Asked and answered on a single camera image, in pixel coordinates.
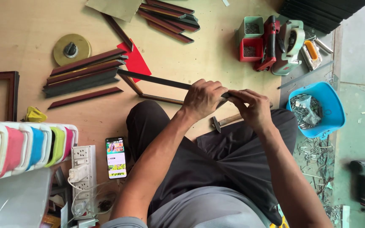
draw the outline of green container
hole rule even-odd
[[[246,24],[255,23],[259,25],[260,34],[246,34]],[[238,30],[238,38],[242,40],[243,38],[259,38],[264,34],[264,23],[263,17],[245,17],[240,28]]]

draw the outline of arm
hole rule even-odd
[[[192,84],[181,109],[136,161],[117,197],[110,220],[130,216],[146,223],[149,204],[185,133],[194,123],[215,111],[225,92],[227,88],[218,81],[201,79]]]
[[[271,120],[266,96],[251,90],[229,91],[229,98],[253,128],[266,152],[275,196],[292,228],[332,227],[317,194],[307,182]]]

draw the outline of blue plastic basket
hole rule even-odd
[[[346,123],[346,115],[344,114],[343,105],[340,102],[336,91],[329,83],[320,81],[299,88],[290,93],[288,100],[291,100],[292,97],[299,94],[307,94],[315,97],[321,104],[323,111],[322,122],[317,126],[310,129],[299,128],[302,134],[306,137],[320,137],[320,139],[324,140],[330,133],[342,128]],[[292,111],[289,101],[287,103],[287,109]]]

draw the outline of scissors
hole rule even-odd
[[[270,225],[270,228],[276,228],[276,225],[273,223]],[[283,216],[283,222],[278,228],[290,228],[288,224],[285,222],[285,216]]]

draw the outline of brass disc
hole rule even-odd
[[[64,48],[73,42],[78,49],[78,54],[74,58],[69,58],[64,54]],[[78,34],[68,34],[60,38],[53,48],[54,60],[60,65],[67,65],[79,60],[91,57],[91,44],[83,36]]]

